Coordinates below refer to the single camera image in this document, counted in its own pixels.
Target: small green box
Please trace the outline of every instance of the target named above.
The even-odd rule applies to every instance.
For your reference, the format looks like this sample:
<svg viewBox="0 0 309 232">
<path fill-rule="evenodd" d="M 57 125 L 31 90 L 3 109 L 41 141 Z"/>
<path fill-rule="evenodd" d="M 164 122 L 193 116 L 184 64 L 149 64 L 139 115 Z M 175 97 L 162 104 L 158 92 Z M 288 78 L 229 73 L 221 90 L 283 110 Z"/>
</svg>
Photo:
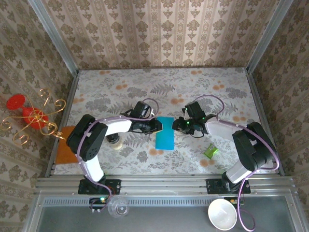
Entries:
<svg viewBox="0 0 309 232">
<path fill-rule="evenodd" d="M 216 148 L 213 144 L 210 144 L 207 150 L 203 154 L 207 156 L 209 159 L 211 159 L 217 151 L 219 151 L 219 149 Z"/>
</svg>

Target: gold wire decoration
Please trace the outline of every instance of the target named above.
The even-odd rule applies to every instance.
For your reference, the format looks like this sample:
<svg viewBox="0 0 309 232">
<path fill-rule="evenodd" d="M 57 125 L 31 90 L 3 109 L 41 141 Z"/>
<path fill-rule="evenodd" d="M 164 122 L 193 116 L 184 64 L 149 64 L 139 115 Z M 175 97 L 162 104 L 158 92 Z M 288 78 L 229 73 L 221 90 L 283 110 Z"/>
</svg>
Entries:
<svg viewBox="0 0 309 232">
<path fill-rule="evenodd" d="M 45 108 L 45 106 L 47 105 L 48 101 L 50 100 L 50 97 L 51 97 L 51 90 L 48 89 L 48 88 L 42 88 L 40 89 L 40 91 L 38 92 L 38 95 L 42 98 L 42 99 L 45 99 L 45 102 L 44 102 L 44 105 L 41 109 L 36 109 L 33 107 L 33 104 L 29 98 L 28 95 L 25 95 L 26 98 L 28 99 L 30 105 L 31 105 L 31 108 L 32 108 L 32 112 L 28 115 L 28 116 L 9 116 L 9 117 L 6 117 L 0 124 L 0 129 L 1 130 L 9 130 L 12 126 L 11 126 L 11 123 L 8 121 L 8 119 L 10 118 L 28 118 L 28 121 L 29 123 L 23 128 L 21 129 L 20 131 L 18 131 L 14 137 L 13 137 L 13 142 L 17 145 L 23 145 L 25 144 L 26 142 L 28 142 L 29 140 L 29 135 L 24 133 L 23 135 L 19 135 L 21 132 L 24 132 L 24 130 L 26 128 L 28 128 L 31 123 L 38 123 L 39 127 L 40 127 L 40 133 L 42 135 L 53 135 L 55 136 L 56 138 L 59 138 L 59 139 L 63 139 L 63 140 L 66 140 L 63 136 L 62 136 L 62 132 L 60 131 L 57 131 L 58 130 L 58 126 L 55 122 L 51 122 L 49 120 L 45 120 L 43 117 L 45 116 L 49 116 L 49 115 L 53 115 L 53 114 L 57 114 L 61 111 L 64 110 L 65 106 L 66 106 L 66 101 L 63 100 L 63 99 L 58 99 L 55 101 L 54 103 L 54 106 L 55 107 L 60 107 L 59 110 L 56 110 L 52 113 L 49 113 L 49 114 L 45 114 L 43 112 L 43 109 Z M 47 127 L 47 133 L 44 132 L 41 127 L 41 124 L 40 122 L 43 122 L 45 123 L 46 125 L 44 125 L 44 127 L 46 126 Z"/>
</svg>

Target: tabletop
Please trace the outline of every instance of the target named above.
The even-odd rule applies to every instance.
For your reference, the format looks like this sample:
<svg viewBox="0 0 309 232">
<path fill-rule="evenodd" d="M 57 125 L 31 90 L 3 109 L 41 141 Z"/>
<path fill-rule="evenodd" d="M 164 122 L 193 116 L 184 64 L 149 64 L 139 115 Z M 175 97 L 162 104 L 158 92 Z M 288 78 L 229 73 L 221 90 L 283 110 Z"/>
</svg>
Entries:
<svg viewBox="0 0 309 232">
<path fill-rule="evenodd" d="M 243 125 L 259 122 L 244 68 L 181 68 L 80 71 L 67 126 L 75 126 L 84 114 L 117 116 L 145 98 L 158 101 L 158 116 L 178 118 L 183 116 L 182 108 L 202 94 L 223 100 L 222 119 Z M 206 115 L 222 108 L 215 98 L 198 102 Z M 153 102 L 147 103 L 156 108 Z M 198 139 L 175 131 L 172 151 L 156 150 L 155 134 L 128 132 L 120 136 L 120 150 L 104 141 L 98 153 L 106 174 L 222 174 L 239 160 L 234 143 L 218 136 Z M 203 154 L 210 143 L 219 149 L 212 159 Z M 54 174 L 82 171 L 78 164 L 59 164 Z"/>
</svg>

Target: blue card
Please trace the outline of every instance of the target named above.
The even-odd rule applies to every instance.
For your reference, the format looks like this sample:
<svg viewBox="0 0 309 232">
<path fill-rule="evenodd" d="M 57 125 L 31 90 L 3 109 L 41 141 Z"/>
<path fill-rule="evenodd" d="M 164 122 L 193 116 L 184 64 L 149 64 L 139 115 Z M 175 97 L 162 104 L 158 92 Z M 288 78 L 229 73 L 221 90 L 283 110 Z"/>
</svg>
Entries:
<svg viewBox="0 0 309 232">
<path fill-rule="evenodd" d="M 158 117 L 163 130 L 156 134 L 155 148 L 158 150 L 174 150 L 173 117 Z"/>
</svg>

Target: damask wallpaper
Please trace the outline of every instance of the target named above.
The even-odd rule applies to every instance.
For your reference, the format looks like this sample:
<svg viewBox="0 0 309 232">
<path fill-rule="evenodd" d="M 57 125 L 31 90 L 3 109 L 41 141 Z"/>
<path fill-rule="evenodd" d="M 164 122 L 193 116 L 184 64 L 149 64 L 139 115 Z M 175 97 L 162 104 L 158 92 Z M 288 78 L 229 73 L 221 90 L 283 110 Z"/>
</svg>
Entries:
<svg viewBox="0 0 309 232">
<path fill-rule="evenodd" d="M 245 67 L 279 0 L 42 0 L 81 70 Z"/>
<path fill-rule="evenodd" d="M 253 76 L 309 218 L 309 1 L 294 0 Z"/>
<path fill-rule="evenodd" d="M 41 108 L 37 92 L 52 90 L 46 107 L 54 110 L 54 101 L 67 98 L 72 76 L 26 0 L 0 1 L 0 121 L 21 115 L 8 111 L 6 101 L 16 93 L 27 94 L 34 106 Z M 59 122 L 61 115 L 51 117 Z M 10 130 L 0 130 L 0 231 L 21 231 L 31 204 L 38 176 L 46 170 L 53 138 L 42 137 L 26 129 L 30 141 L 15 145 L 12 137 L 25 125 L 10 120 Z"/>
</svg>

